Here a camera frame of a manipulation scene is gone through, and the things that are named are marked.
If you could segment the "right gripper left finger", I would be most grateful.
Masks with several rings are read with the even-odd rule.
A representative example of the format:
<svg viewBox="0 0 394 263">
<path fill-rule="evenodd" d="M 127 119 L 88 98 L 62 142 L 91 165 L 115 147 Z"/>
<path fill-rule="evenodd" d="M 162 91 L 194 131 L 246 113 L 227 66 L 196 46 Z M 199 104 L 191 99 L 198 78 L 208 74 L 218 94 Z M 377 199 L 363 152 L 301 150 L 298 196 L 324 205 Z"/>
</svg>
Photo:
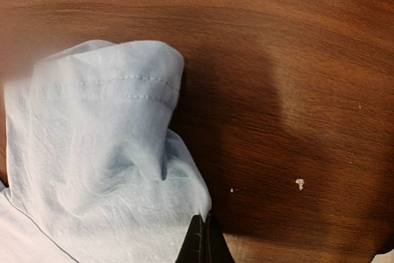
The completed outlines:
<svg viewBox="0 0 394 263">
<path fill-rule="evenodd" d="M 200 215 L 192 217 L 175 263 L 204 263 L 205 223 Z"/>
</svg>

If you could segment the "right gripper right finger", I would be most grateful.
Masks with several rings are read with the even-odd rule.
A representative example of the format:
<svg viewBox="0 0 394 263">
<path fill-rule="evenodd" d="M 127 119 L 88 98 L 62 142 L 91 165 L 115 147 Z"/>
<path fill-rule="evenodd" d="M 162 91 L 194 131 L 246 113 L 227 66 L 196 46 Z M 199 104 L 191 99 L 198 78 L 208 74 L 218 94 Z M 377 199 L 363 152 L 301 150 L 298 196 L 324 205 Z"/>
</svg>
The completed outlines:
<svg viewBox="0 0 394 263">
<path fill-rule="evenodd" d="M 205 225 L 204 261 L 208 263 L 235 263 L 219 222 L 209 214 Z"/>
</svg>

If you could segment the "light blue printed t-shirt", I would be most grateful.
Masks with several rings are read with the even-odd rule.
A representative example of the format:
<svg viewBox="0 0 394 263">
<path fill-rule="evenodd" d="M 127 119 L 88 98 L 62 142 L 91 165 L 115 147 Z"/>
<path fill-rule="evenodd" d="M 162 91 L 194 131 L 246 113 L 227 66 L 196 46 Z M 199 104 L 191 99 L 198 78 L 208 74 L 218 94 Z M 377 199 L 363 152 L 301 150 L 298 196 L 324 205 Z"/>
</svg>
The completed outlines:
<svg viewBox="0 0 394 263">
<path fill-rule="evenodd" d="M 182 55 L 93 40 L 4 87 L 2 262 L 174 262 L 211 198 L 169 129 Z"/>
</svg>

